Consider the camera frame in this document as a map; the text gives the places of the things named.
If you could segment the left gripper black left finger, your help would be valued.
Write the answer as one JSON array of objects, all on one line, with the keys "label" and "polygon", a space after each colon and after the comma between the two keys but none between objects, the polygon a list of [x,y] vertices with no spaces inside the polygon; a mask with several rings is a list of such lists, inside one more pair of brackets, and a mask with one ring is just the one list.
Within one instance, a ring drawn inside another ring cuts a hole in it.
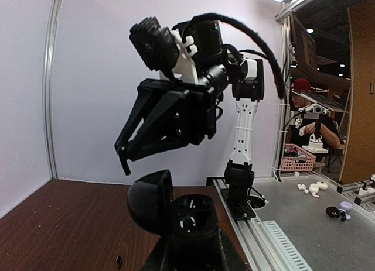
[{"label": "left gripper black left finger", "polygon": [[158,241],[140,271],[171,271],[172,263],[169,258],[169,244]]}]

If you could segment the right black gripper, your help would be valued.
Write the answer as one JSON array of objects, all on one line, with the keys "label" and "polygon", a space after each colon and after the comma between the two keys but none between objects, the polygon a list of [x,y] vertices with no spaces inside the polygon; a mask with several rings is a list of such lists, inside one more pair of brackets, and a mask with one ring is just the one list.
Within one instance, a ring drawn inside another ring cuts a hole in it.
[{"label": "right black gripper", "polygon": [[216,133],[215,85],[174,84],[146,79],[120,132],[115,150],[122,161],[199,145]]}]

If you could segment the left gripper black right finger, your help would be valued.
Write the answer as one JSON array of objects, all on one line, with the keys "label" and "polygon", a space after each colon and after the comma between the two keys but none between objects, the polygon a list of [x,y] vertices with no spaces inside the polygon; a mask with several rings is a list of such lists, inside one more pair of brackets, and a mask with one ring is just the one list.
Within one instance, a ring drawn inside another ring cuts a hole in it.
[{"label": "left gripper black right finger", "polygon": [[243,262],[237,249],[224,230],[219,231],[219,270],[223,271],[246,271],[247,265]]}]

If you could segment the black earbud charging case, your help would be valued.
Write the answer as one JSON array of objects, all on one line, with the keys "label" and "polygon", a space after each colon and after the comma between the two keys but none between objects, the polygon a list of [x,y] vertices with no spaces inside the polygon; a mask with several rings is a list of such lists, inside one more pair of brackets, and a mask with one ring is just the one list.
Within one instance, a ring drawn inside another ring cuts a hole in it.
[{"label": "black earbud charging case", "polygon": [[213,199],[202,194],[174,198],[169,170],[138,179],[128,191],[127,205],[139,227],[168,237],[173,246],[218,245],[220,225]]}]

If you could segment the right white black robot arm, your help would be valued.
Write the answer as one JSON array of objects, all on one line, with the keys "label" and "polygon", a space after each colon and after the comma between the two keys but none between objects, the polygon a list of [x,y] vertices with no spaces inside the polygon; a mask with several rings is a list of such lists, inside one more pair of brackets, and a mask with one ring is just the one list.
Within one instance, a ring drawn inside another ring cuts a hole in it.
[{"label": "right white black robot arm", "polygon": [[264,65],[222,40],[214,16],[163,27],[148,17],[134,24],[129,39],[142,61],[159,73],[137,87],[130,115],[115,141],[126,175],[130,162],[189,145],[199,145],[217,132],[229,99],[234,142],[227,152],[226,188],[221,190],[236,220],[255,216],[251,206],[254,181],[251,133],[258,103],[264,97]]}]

